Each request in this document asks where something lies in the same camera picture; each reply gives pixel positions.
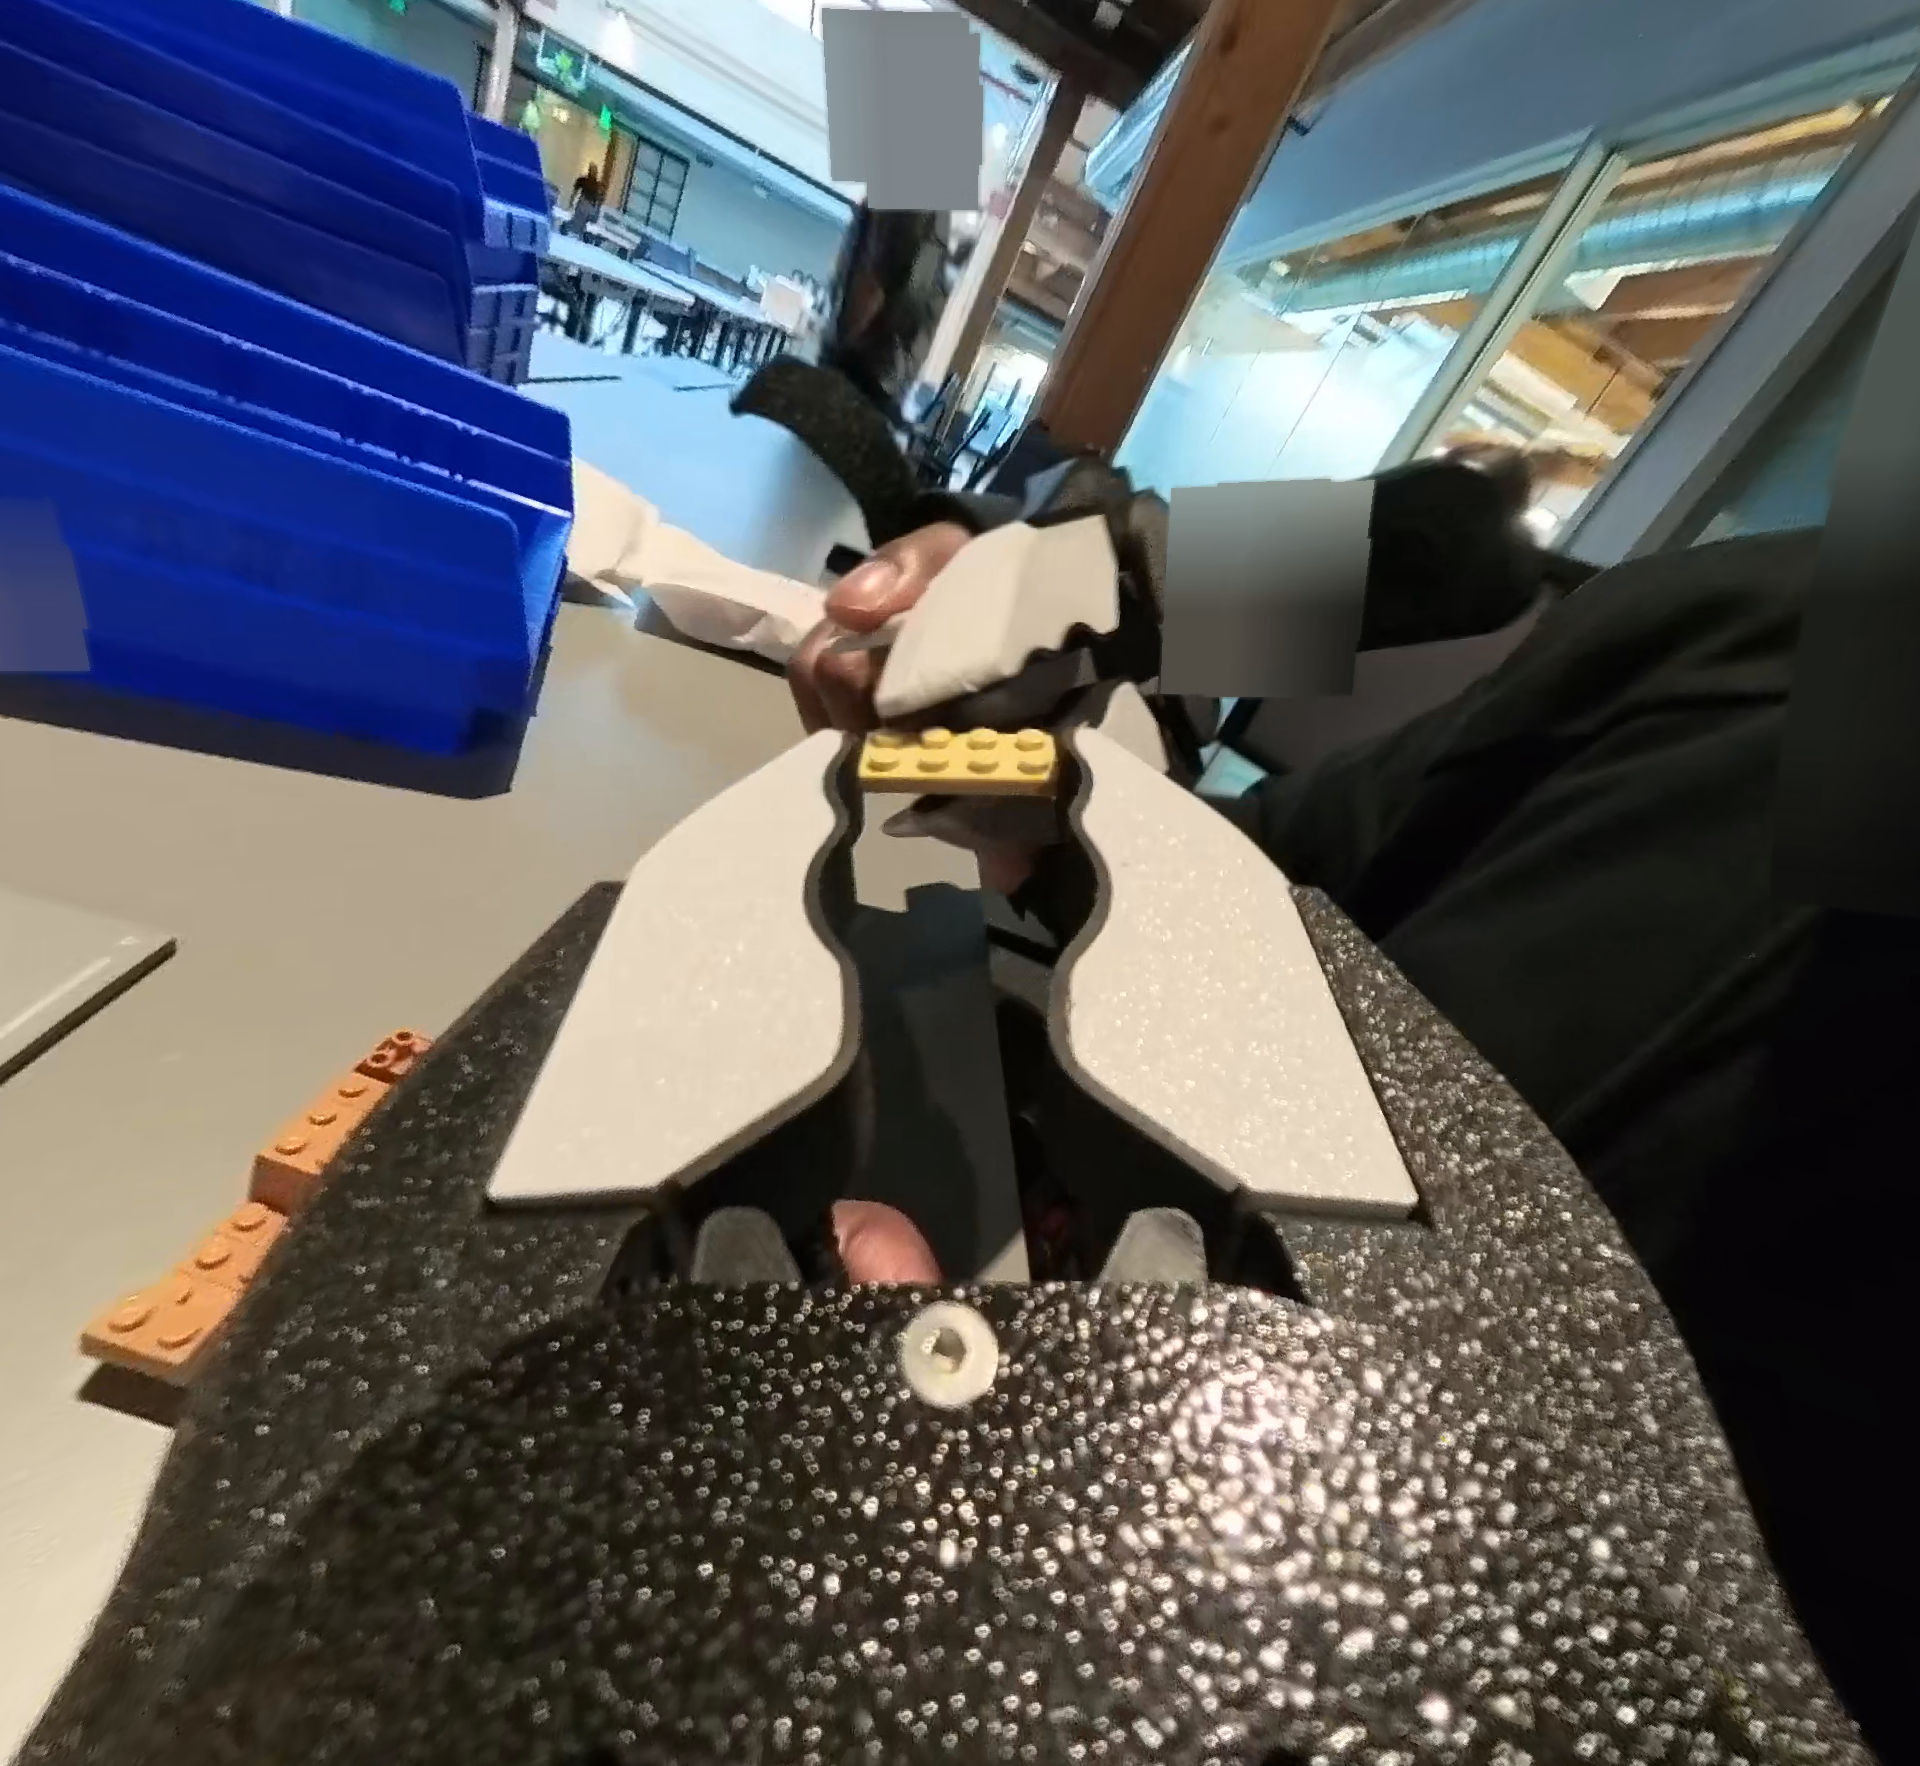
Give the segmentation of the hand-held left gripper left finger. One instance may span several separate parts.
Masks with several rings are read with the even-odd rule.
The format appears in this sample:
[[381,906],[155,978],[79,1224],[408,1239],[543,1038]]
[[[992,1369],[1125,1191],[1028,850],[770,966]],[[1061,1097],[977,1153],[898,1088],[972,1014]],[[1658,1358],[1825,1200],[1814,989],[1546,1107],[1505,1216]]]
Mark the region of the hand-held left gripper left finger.
[[643,1203],[821,1101],[860,1044],[839,933],[862,807],[821,731],[667,830],[615,896],[489,1205]]

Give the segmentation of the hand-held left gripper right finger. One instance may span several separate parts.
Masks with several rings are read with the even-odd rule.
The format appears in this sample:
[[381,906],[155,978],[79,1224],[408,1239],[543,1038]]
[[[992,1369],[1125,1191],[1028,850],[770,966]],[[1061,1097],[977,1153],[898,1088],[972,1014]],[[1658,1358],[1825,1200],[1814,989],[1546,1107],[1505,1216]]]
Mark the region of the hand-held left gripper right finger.
[[1092,900],[1053,1052],[1092,1101],[1258,1206],[1407,1218],[1420,1192],[1282,871],[1117,739],[1074,739]]

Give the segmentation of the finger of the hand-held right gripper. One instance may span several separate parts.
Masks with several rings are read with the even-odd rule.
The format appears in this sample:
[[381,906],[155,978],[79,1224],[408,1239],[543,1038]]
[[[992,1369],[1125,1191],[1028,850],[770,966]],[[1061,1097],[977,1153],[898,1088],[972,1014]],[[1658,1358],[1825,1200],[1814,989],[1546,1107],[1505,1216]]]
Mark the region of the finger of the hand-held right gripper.
[[980,695],[1037,654],[1114,633],[1118,620],[1118,558],[1106,519],[975,534],[883,627],[877,719],[929,717]]

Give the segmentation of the tan toy brick plate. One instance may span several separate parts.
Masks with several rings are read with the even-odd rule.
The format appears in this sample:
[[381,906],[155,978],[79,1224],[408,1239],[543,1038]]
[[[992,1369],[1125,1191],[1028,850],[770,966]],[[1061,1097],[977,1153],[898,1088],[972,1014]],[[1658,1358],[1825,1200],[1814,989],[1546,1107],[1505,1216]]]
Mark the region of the tan toy brick plate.
[[1061,756],[1052,732],[1022,728],[877,728],[857,749],[869,794],[939,797],[1052,797]]

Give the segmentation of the blue plastic bin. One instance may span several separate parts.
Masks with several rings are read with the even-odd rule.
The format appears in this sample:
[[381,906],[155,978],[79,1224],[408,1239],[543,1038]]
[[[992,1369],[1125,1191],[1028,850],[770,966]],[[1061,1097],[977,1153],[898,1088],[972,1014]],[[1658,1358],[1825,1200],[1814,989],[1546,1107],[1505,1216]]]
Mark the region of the blue plastic bin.
[[323,547],[277,585],[75,546],[88,669],[3,672],[3,717],[375,785],[509,790],[559,616],[570,511],[468,506],[512,558]]
[[559,551],[571,531],[570,503],[552,506],[366,455],[272,413],[247,419],[193,387],[33,333],[3,339],[3,433],[25,451],[95,463],[226,508],[316,504],[301,523],[358,521],[394,528],[406,546],[448,528],[453,513],[502,519],[521,554]]

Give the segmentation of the person's right forearm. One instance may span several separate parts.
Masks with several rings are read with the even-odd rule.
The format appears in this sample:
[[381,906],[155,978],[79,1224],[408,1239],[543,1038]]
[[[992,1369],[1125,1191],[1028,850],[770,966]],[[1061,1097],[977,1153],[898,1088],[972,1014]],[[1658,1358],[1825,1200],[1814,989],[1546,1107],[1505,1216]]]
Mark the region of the person's right forearm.
[[1458,697],[1220,812],[1377,941],[1428,920],[1605,954],[1799,921],[1773,823],[1817,543],[1597,569]]

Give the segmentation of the grey desk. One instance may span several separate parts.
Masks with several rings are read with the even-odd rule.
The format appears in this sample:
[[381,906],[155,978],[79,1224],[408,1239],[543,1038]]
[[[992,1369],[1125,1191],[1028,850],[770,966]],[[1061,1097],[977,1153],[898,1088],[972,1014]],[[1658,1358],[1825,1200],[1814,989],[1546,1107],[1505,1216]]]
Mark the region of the grey desk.
[[3,885],[174,953],[3,1080],[1,1736],[33,1732],[168,1442],[86,1321],[177,1263],[381,1033],[446,1038],[587,887],[801,736],[778,674],[562,605],[538,703],[460,756],[3,678]]

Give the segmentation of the person's right hand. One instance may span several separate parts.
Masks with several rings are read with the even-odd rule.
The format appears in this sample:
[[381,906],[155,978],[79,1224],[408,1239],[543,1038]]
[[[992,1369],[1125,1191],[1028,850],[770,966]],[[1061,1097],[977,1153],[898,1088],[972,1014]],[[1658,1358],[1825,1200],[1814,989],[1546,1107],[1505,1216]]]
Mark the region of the person's right hand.
[[828,592],[821,618],[790,653],[785,680],[802,732],[865,735],[879,723],[883,646],[851,646],[916,607],[972,533],[949,523],[910,531],[867,558]]

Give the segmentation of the crumpled white paper bags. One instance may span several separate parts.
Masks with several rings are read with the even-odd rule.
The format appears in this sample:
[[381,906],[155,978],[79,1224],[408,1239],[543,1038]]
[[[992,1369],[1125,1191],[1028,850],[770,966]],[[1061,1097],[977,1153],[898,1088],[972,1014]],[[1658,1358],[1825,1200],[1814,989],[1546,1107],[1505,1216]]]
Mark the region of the crumpled white paper bags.
[[571,461],[562,593],[639,612],[707,648],[782,667],[825,616],[825,592],[717,554],[598,470]]

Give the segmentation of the row of office tables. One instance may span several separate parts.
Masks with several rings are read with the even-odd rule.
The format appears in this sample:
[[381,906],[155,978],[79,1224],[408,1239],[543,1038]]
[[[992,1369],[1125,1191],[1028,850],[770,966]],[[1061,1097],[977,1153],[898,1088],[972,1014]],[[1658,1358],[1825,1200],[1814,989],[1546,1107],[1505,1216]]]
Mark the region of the row of office tables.
[[554,227],[538,289],[562,337],[618,355],[654,353],[743,375],[799,346],[811,326],[805,294],[749,291],[695,270],[677,246],[600,215],[583,234]]

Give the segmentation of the person's black jacket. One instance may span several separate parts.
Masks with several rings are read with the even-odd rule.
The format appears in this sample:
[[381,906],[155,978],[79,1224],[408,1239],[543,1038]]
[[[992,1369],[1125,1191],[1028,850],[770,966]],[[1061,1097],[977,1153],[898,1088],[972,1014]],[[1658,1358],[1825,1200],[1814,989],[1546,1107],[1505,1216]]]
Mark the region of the person's black jacket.
[[1617,1218],[1880,1762],[1915,1762],[1915,474],[1907,263],[1840,436],[1785,700],[1771,876],[1799,921],[1605,954],[1558,927],[1371,937]]

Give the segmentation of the orange toy brick assembly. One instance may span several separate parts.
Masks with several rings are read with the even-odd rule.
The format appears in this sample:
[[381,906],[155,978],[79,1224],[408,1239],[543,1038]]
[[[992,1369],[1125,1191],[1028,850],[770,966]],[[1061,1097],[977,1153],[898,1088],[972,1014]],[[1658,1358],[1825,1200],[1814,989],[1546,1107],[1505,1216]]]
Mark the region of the orange toy brick assembly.
[[396,1030],[290,1113],[251,1156],[241,1200],[168,1271],[98,1310],[79,1334],[81,1356],[190,1386],[328,1170],[430,1047],[430,1036]]

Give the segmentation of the stack of blue bins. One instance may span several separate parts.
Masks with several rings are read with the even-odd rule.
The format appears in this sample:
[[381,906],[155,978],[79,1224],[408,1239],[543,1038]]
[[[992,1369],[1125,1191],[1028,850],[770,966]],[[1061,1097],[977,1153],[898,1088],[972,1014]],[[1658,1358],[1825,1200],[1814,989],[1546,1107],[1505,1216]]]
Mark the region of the stack of blue bins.
[[3,252],[540,457],[534,144],[244,0],[3,0]]

